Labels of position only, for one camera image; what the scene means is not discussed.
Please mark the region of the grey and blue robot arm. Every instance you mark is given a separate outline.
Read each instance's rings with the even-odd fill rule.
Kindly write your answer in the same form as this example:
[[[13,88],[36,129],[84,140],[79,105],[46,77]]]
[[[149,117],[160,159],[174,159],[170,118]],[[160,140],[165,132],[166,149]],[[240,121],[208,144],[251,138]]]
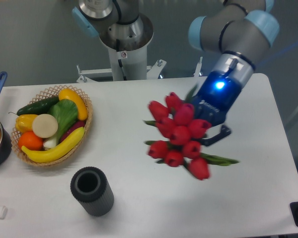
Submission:
[[[221,12],[197,17],[189,27],[193,48],[221,54],[201,88],[188,95],[197,118],[221,126],[217,135],[201,139],[205,146],[231,133],[224,124],[226,114],[280,29],[270,14],[273,5],[272,0],[225,0]],[[107,48],[115,81],[159,76],[157,66],[147,68],[153,25],[140,13],[137,0],[81,0],[72,16],[86,35],[99,37]]]

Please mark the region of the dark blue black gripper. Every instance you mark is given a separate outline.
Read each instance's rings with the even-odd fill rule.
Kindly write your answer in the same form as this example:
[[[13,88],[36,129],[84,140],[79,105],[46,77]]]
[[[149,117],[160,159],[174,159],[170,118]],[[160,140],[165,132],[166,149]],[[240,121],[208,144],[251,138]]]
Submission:
[[[226,114],[239,96],[242,87],[239,82],[213,71],[195,96],[191,104],[194,106],[194,118],[208,121],[212,126],[222,124]],[[201,145],[211,146],[231,134],[231,129],[222,125],[218,134],[211,138],[202,138]]]

